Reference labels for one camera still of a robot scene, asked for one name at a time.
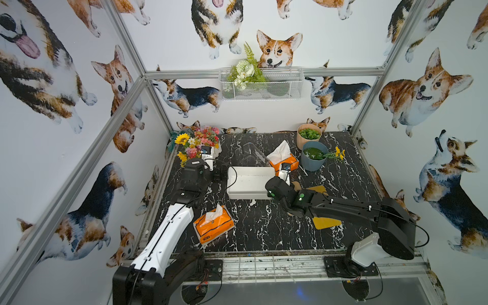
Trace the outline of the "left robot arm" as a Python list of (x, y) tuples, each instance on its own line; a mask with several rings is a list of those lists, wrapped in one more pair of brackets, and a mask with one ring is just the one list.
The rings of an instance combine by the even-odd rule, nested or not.
[(121, 266), (113, 276), (113, 304), (168, 304), (177, 288), (204, 267), (203, 252), (188, 250), (169, 263), (174, 249), (194, 219), (213, 172), (200, 158), (186, 163), (171, 205), (160, 227), (130, 266)]

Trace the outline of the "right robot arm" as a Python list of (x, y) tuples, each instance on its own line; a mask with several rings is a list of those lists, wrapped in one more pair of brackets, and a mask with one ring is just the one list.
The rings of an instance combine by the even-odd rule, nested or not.
[(268, 197), (296, 217), (328, 218), (371, 229), (372, 234), (348, 248), (346, 258), (366, 268), (385, 257), (414, 259), (416, 221), (392, 198), (380, 202), (357, 202), (309, 189), (296, 191), (274, 177), (265, 185)]

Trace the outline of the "yellow bamboo box lid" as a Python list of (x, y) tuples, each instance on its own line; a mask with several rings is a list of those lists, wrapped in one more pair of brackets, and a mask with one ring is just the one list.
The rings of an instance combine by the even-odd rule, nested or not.
[(314, 217), (312, 218), (312, 221), (317, 230), (324, 230), (324, 229), (340, 226), (343, 223), (340, 220), (326, 218), (326, 217)]

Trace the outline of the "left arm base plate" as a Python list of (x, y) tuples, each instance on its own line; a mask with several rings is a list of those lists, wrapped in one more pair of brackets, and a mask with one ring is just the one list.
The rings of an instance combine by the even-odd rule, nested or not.
[(220, 282), (224, 261), (221, 259), (205, 260), (203, 268), (187, 279), (188, 282)]

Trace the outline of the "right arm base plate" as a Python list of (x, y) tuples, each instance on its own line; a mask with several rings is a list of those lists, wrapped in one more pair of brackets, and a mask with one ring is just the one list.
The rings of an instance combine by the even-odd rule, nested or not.
[(345, 256), (324, 257), (324, 265), (329, 278), (359, 279), (379, 276), (374, 263), (363, 267)]

